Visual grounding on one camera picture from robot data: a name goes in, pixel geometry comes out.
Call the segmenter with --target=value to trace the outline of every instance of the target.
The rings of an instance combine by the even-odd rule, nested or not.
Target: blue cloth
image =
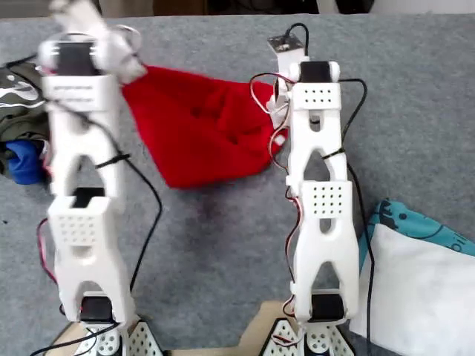
[[[475,256],[475,243],[449,229],[447,226],[426,217],[423,214],[411,211],[401,202],[382,200],[368,222],[370,241],[376,224],[386,225],[388,228],[413,239],[424,240],[454,251]],[[359,269],[363,268],[364,258],[368,247],[364,233],[359,240]]]
[[[42,164],[36,146],[27,140],[19,139],[5,144],[16,157],[8,160],[8,171],[17,184],[35,184],[42,181]]]

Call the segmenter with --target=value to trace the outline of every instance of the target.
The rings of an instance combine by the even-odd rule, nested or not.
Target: black zip tie
[[[104,163],[100,163],[96,165],[95,167],[96,169],[104,168],[106,165],[113,165],[115,163],[123,161],[124,159],[129,159],[130,156],[131,156],[130,154],[119,154],[115,157],[112,157],[110,160],[105,161]]]
[[[344,154],[344,148],[343,146],[341,146],[341,148],[335,152],[333,152],[332,154],[327,154],[326,156],[323,156],[322,159],[323,161],[330,158],[330,157],[333,157],[333,156],[336,156],[337,154]]]

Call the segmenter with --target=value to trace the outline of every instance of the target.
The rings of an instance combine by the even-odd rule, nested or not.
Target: gray felt surface
[[[296,21],[310,28],[314,59],[334,59],[343,77],[359,76],[368,83],[366,105],[346,144],[367,209],[392,197],[475,237],[475,16],[122,22],[142,32],[147,63],[246,81],[254,73],[276,69],[266,38]],[[0,22],[0,60],[30,54],[57,29],[47,19]],[[360,95],[357,85],[343,87],[343,119]],[[166,349],[235,345],[263,300],[288,295],[283,244],[295,211],[283,196],[283,174],[270,168],[200,190],[171,190],[137,138],[127,110],[120,124],[122,146],[160,189],[165,203],[134,292],[138,312],[153,317],[152,329]],[[312,170],[315,177],[324,175],[316,163]],[[88,170],[83,175],[88,181]],[[131,172],[126,179],[128,209],[117,224],[131,268],[156,204]],[[39,267],[34,235],[50,201],[38,186],[21,187],[0,178],[1,355],[28,355],[48,345],[66,324],[58,313],[57,291]],[[349,336],[365,355],[364,339]],[[373,354],[393,355],[379,348]]]

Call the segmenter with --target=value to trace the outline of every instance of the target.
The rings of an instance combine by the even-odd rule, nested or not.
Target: camouflage fabric
[[[29,139],[42,147],[49,140],[48,115],[41,76],[33,63],[0,67],[0,174],[9,176],[7,160],[13,153],[4,143]]]

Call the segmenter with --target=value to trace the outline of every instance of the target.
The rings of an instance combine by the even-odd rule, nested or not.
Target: black cable
[[[88,330],[91,334],[93,334],[93,332],[89,328],[86,328],[86,330]],[[87,349],[86,351],[81,352],[80,354],[75,354],[74,356],[86,355],[90,350],[92,350],[95,347],[96,344],[97,344],[97,337],[94,339],[94,343],[92,344],[92,346],[89,349]]]
[[[364,239],[366,240],[366,244],[368,247],[368,254],[370,255],[370,261],[371,261],[371,267],[370,267],[370,282],[368,284],[368,295],[367,295],[367,300],[366,300],[366,347],[367,347],[367,352],[368,355],[371,356],[371,297],[373,294],[373,280],[374,280],[374,266],[375,266],[375,261],[374,261],[374,254],[373,254],[373,249],[371,247],[371,241],[370,241],[370,234],[368,233],[368,227],[367,227],[367,219],[366,216],[364,215],[364,203],[363,203],[363,194],[361,193],[361,186],[359,185],[358,181],[358,176],[356,175],[356,172],[354,171],[353,167],[347,162],[347,167],[348,171],[350,172],[353,182],[355,183],[356,186],[356,193],[358,194],[358,201],[359,201],[359,211],[361,214],[361,220],[363,220],[363,225],[364,225]]]
[[[139,168],[136,167],[136,165],[134,165],[131,162],[131,160],[129,160],[128,158],[125,158],[125,154],[120,149],[120,146],[117,143],[117,141],[115,140],[114,136],[103,124],[90,119],[84,113],[76,112],[76,111],[70,109],[68,106],[62,104],[58,100],[50,100],[50,99],[46,99],[46,98],[45,98],[45,100],[49,101],[49,102],[54,102],[60,108],[68,111],[69,113],[73,113],[73,114],[77,115],[86,124],[95,125],[98,128],[100,128],[105,133],[105,135],[109,138],[109,140],[111,141],[111,144],[113,145],[114,150],[117,152],[117,157],[119,157],[120,159],[123,159],[125,161],[125,163],[132,169],[132,171],[134,171],[140,177],[140,179],[142,179],[142,181],[150,188],[152,194],[155,197],[155,200],[157,201],[159,210],[157,212],[157,215],[155,216],[154,222],[152,223],[152,225],[150,227],[150,230],[148,231],[145,242],[142,245],[142,250],[140,251],[139,258],[138,258],[137,263],[135,265],[134,273],[132,274],[131,283],[130,283],[130,290],[132,291],[134,289],[134,285],[135,285],[135,281],[137,279],[137,275],[139,274],[140,266],[142,265],[143,257],[145,256],[145,252],[147,251],[148,244],[150,243],[150,239],[151,239],[152,235],[154,234],[155,228],[157,227],[158,220],[162,216],[162,212],[163,212],[162,200],[160,199],[160,196],[158,195],[157,190],[151,184],[150,180],[148,180],[148,178],[142,173],[142,171]]]
[[[368,92],[368,86],[366,85],[366,82],[363,79],[360,78],[351,78],[351,79],[341,79],[340,82],[358,82],[361,83],[363,86],[363,95],[361,96],[361,99],[356,105],[355,110],[352,112],[350,118],[347,121],[347,124],[344,126],[342,135],[341,135],[341,150],[343,149],[343,142],[344,139],[347,135],[348,129],[350,128],[351,124],[353,123],[354,119],[356,118],[356,115],[360,111],[361,107],[363,106],[364,102],[366,101],[367,98],[367,92]],[[365,216],[365,210],[364,210],[364,200],[363,200],[363,193],[361,192],[361,186],[359,184],[358,176],[356,175],[355,170],[351,166],[350,163],[347,162],[347,168],[348,171],[350,172],[353,182],[355,183],[356,187],[356,193],[358,195],[358,204],[359,204],[359,211],[361,214],[361,221],[363,222],[364,226],[364,238],[366,240],[366,244],[368,247],[368,254],[370,255],[370,262],[371,262],[371,267],[370,267],[370,281],[368,285],[368,295],[367,295],[367,301],[366,301],[366,347],[367,347],[367,353],[369,356],[372,354],[372,347],[371,347],[371,297],[373,296],[373,281],[374,281],[374,268],[375,268],[375,260],[374,260],[374,253],[373,249],[371,247],[371,241],[370,241],[370,234],[368,233],[367,229],[367,219]]]
[[[363,106],[364,102],[366,101],[366,97],[368,95],[368,86],[366,85],[366,82],[363,79],[360,78],[349,78],[349,79],[340,79],[340,82],[357,82],[360,83],[363,86],[363,95],[361,96],[361,99],[356,105],[355,110],[351,114],[350,118],[347,121],[347,124],[344,126],[342,135],[341,135],[341,141],[344,141],[345,136],[347,135],[348,129],[350,128],[351,124],[353,123],[353,120],[356,118],[356,115],[358,115],[358,112],[360,111],[361,107]]]
[[[284,37],[288,38],[290,36],[290,32],[296,27],[302,27],[305,30],[305,56],[308,56],[309,55],[309,28],[305,24],[301,22],[296,22],[292,24],[289,28],[287,28],[287,31],[285,31]]]
[[[105,329],[100,330],[98,332],[94,332],[93,334],[90,334],[88,336],[84,336],[84,337],[81,337],[79,339],[68,341],[66,343],[57,343],[56,345],[51,345],[51,346],[44,347],[42,349],[36,350],[32,354],[30,354],[30,356],[37,356],[37,355],[40,355],[40,354],[42,354],[43,352],[46,352],[46,351],[50,351],[50,350],[54,350],[54,349],[61,349],[62,347],[71,346],[71,345],[74,345],[75,343],[81,343],[83,341],[90,340],[93,337],[98,337],[99,335],[105,334],[106,332],[109,332],[110,330],[115,329],[116,327],[118,327],[118,325],[119,325],[118,323],[114,323],[111,326],[109,326],[108,328],[105,328]]]
[[[7,62],[4,64],[3,67],[5,68],[11,68],[11,67],[15,67],[16,65],[20,65],[22,63],[25,63],[25,62],[28,62],[30,61],[31,59],[34,59],[36,58],[37,54],[36,53],[33,53],[27,57],[24,57],[24,58],[20,58],[20,59],[16,59],[14,61],[11,61],[11,62]]]

